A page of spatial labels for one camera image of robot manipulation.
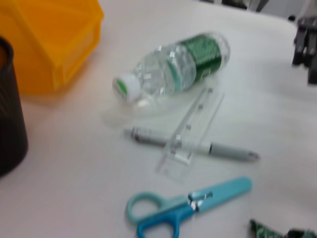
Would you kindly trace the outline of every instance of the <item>plastic water bottle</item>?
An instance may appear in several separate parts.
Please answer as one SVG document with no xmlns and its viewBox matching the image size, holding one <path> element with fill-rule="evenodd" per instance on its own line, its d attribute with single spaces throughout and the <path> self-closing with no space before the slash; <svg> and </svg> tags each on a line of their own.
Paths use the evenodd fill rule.
<svg viewBox="0 0 317 238">
<path fill-rule="evenodd" d="M 227 40 L 217 32 L 161 46 L 146 55 L 131 73 L 113 80 L 116 94 L 127 103 L 144 97 L 181 92 L 225 66 L 230 57 Z"/>
</svg>

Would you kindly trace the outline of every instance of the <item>bottle label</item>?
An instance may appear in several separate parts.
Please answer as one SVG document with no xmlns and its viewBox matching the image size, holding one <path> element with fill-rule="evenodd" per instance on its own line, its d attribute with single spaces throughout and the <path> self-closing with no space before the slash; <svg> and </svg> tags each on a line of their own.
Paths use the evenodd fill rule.
<svg viewBox="0 0 317 238">
<path fill-rule="evenodd" d="M 195 82 L 220 68 L 221 52 L 218 43 L 213 38 L 202 34 L 180 43 L 187 48 L 195 61 Z"/>
</svg>

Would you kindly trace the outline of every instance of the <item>green label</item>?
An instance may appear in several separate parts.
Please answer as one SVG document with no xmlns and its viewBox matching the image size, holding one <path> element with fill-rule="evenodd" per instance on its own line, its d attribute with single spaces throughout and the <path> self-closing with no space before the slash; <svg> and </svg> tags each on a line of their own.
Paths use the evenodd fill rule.
<svg viewBox="0 0 317 238">
<path fill-rule="evenodd" d="M 116 79 L 113 88 L 115 90 L 115 92 L 117 92 L 118 95 L 120 95 L 123 100 L 125 101 L 128 95 L 128 91 L 127 88 L 125 86 L 125 84 L 120 80 L 120 79 Z"/>
<path fill-rule="evenodd" d="M 170 61 L 166 61 L 167 62 L 167 65 L 168 65 L 168 68 L 172 74 L 172 77 L 174 79 L 174 83 L 175 83 L 175 91 L 179 91 L 180 89 L 180 85 L 181 85 L 181 79 L 177 73 L 177 69 L 175 68 L 175 65 L 173 65 L 172 62 Z"/>
<path fill-rule="evenodd" d="M 196 64 L 195 82 L 217 71 L 221 65 L 221 52 L 217 42 L 207 35 L 198 35 L 181 42 Z"/>
</svg>

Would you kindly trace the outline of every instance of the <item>scissor handle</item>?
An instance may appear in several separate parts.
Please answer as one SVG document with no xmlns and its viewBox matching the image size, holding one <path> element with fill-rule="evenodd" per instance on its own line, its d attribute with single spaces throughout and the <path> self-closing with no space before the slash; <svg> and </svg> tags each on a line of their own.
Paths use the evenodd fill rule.
<svg viewBox="0 0 317 238">
<path fill-rule="evenodd" d="M 174 230 L 172 238 L 178 238 L 180 223 L 183 220 L 191 217 L 194 212 L 194 209 L 188 204 L 150 217 L 139 223 L 137 228 L 138 238 L 145 238 L 144 230 L 159 225 L 161 223 L 170 224 Z"/>
<path fill-rule="evenodd" d="M 132 208 L 133 205 L 140 200 L 149 200 L 155 203 L 158 206 L 158 210 L 155 212 L 149 213 L 142 217 L 137 217 L 133 214 Z M 172 199 L 165 199 L 155 193 L 152 192 L 141 192 L 133 197 L 131 197 L 127 203 L 127 216 L 133 224 L 138 224 L 139 222 L 148 219 L 157 214 L 163 213 L 169 209 L 174 207 L 179 207 L 182 205 L 186 205 L 188 203 L 188 198 L 185 196 L 179 196 Z"/>
</svg>

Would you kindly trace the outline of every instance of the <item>white desk surface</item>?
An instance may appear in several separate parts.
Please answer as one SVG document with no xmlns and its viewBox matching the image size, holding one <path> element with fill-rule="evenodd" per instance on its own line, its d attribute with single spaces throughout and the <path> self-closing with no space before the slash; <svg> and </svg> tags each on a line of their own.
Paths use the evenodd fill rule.
<svg viewBox="0 0 317 238">
<path fill-rule="evenodd" d="M 23 97 L 29 152 L 0 180 L 2 238 L 127 238 L 125 205 L 136 192 L 172 197 L 241 175 L 254 189 L 181 226 L 182 238 L 247 237 L 255 218 L 283 233 L 317 231 L 317 89 L 292 68 L 296 27 L 278 18 L 189 0 L 101 0 L 99 47 L 66 94 Z M 122 138 L 138 124 L 172 131 L 186 107 L 115 119 L 111 80 L 145 53 L 219 30 L 231 59 L 216 77 L 224 101 L 207 138 L 253 149 L 258 163 L 198 156 L 185 183 L 155 173 L 161 150 Z M 169 235 L 152 232 L 151 237 Z"/>
</svg>

